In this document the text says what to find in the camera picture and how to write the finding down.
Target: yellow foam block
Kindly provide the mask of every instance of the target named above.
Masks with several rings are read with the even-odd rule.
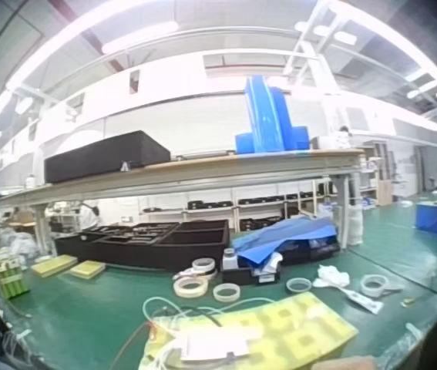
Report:
[[[222,364],[220,370],[290,370],[308,369],[323,358],[337,357],[357,329],[321,302],[311,292],[296,294],[257,308],[214,316],[225,328],[257,329],[259,339],[248,341],[249,355]],[[168,326],[171,318],[161,318]],[[203,330],[213,325],[203,317],[183,318],[173,323],[173,330]],[[173,338],[156,326],[146,343],[140,370],[151,368],[153,358]],[[185,367],[179,356],[170,355],[167,366]]]
[[[63,271],[77,263],[78,259],[76,257],[63,254],[62,256],[40,262],[39,264],[34,264],[32,266],[32,270],[39,274],[42,278],[47,278],[48,276],[57,274],[58,272]]]
[[[103,270],[105,270],[105,264],[102,262],[84,261],[69,271],[78,278],[91,279]]]

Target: masking tape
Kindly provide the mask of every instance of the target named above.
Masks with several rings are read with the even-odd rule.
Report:
[[[305,286],[305,288],[294,288],[296,284],[302,284]],[[304,277],[294,277],[293,279],[290,279],[287,281],[285,288],[287,289],[287,293],[304,293],[305,291],[310,291],[312,288],[312,283],[309,279],[306,279]]]
[[[215,269],[215,260],[213,258],[198,258],[193,261],[193,270],[199,274],[207,273]]]
[[[235,293],[228,294],[228,295],[220,294],[221,291],[228,291],[228,290],[235,291]],[[240,287],[237,284],[232,284],[232,283],[220,284],[213,289],[213,296],[219,302],[226,302],[226,303],[235,302],[237,299],[240,298]]]
[[[187,285],[195,285],[193,288],[185,288]],[[208,280],[203,277],[182,277],[173,283],[175,294],[182,298],[197,298],[205,295],[208,290]]]
[[[389,287],[389,280],[382,275],[365,275],[360,284],[362,293],[368,297],[379,298]]]

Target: white tape roll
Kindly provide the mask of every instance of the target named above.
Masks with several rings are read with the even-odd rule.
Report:
[[[201,297],[208,290],[208,280],[197,276],[182,277],[173,283],[173,290],[175,294],[182,298]]]
[[[215,269],[213,258],[198,258],[193,261],[193,270],[199,273],[206,273]]]
[[[235,293],[227,295],[220,294],[221,291],[230,290],[235,291]],[[237,284],[231,283],[220,284],[213,289],[213,296],[219,302],[235,302],[237,299],[240,298],[240,287]]]
[[[389,280],[382,275],[365,275],[361,281],[362,293],[372,298],[379,298],[389,287]]]
[[[288,293],[304,293],[305,291],[310,291],[312,288],[312,283],[309,279],[304,277],[294,277],[287,281],[285,285]]]

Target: window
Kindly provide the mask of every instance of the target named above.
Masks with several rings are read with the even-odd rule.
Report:
[[[140,88],[140,71],[132,71],[129,75],[129,94],[136,94]]]

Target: workbench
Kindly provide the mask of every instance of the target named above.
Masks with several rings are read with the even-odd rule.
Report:
[[[373,355],[385,369],[396,368],[411,351],[409,345],[416,342],[406,324],[425,334],[437,322],[437,276],[432,278],[432,272],[437,272],[437,235],[414,229],[414,220],[415,207],[393,204],[366,211],[363,245],[322,261],[347,271],[354,289],[365,274],[383,274],[403,286],[401,292],[382,299],[385,306],[378,315],[348,301],[336,289],[312,289],[359,330],[342,356]],[[286,298],[284,283],[294,277],[313,279],[318,265],[285,267],[280,283],[244,287],[242,298]],[[91,281],[69,273],[46,279],[27,273],[26,278],[31,291],[13,302],[33,318],[18,318],[4,304],[0,306],[16,333],[32,329],[25,338],[30,348],[62,370],[107,370],[126,339],[145,321],[141,307],[147,298],[159,295],[181,305],[226,305],[216,302],[210,291],[198,299],[178,298],[171,274],[159,271],[109,267]],[[406,298],[416,299],[403,308]],[[137,368],[145,341],[145,335],[139,336],[116,369]]]

